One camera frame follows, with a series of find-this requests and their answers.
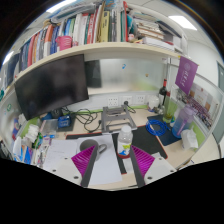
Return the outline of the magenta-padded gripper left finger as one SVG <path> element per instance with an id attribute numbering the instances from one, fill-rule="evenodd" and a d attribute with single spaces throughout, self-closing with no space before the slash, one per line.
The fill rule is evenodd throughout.
<path id="1" fill-rule="evenodd" d="M 63 158 L 50 169 L 50 172 L 78 186 L 89 185 L 93 166 L 97 157 L 97 148 L 91 146 L 71 158 Z"/>

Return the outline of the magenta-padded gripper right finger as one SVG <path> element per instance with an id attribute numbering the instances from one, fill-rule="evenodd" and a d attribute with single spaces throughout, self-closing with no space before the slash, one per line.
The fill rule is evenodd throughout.
<path id="1" fill-rule="evenodd" d="M 176 171 L 163 157 L 155 158 L 136 146 L 131 146 L 129 155 L 138 187 L 143 187 Z"/>

